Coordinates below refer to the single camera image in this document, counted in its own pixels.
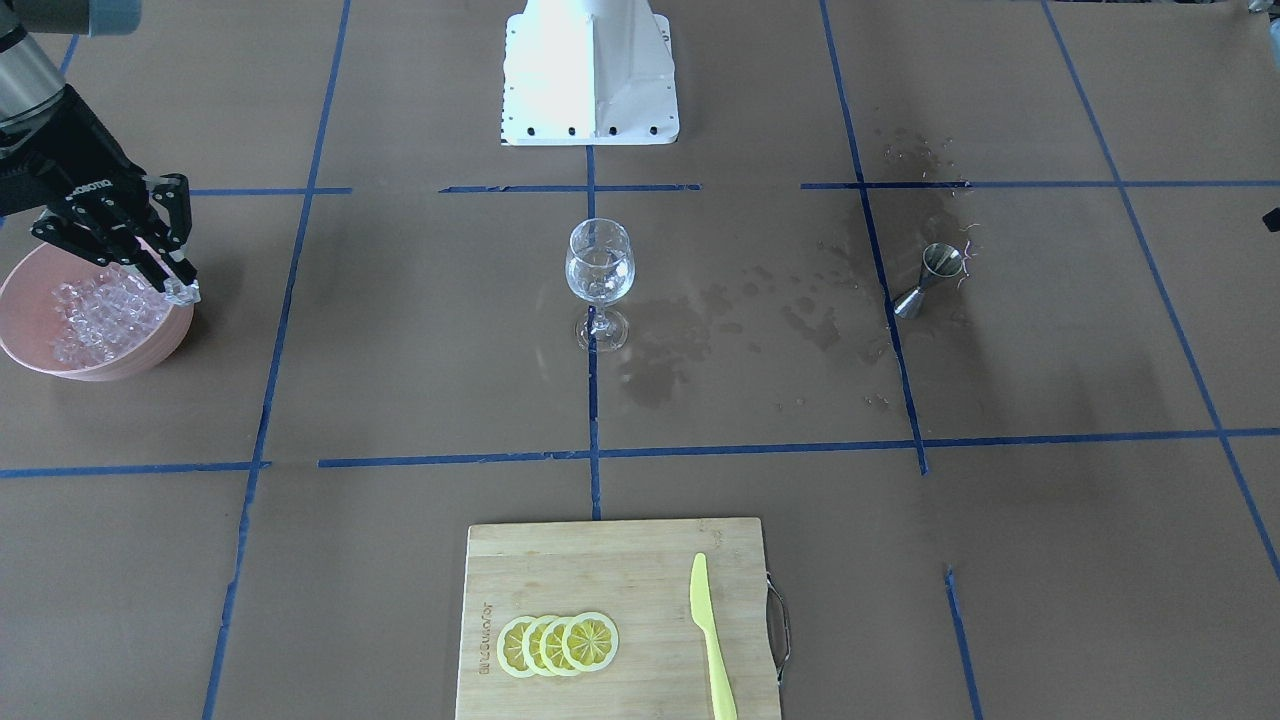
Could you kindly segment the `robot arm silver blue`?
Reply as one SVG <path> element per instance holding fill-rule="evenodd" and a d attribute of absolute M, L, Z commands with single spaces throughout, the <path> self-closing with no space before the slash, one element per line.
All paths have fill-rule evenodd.
<path fill-rule="evenodd" d="M 96 266 L 122 266 L 177 306 L 198 302 L 186 256 L 186 176 L 133 163 L 40 35 L 123 36 L 138 1 L 5 1 L 1 6 L 1 211 L 38 210 L 31 234 Z"/>

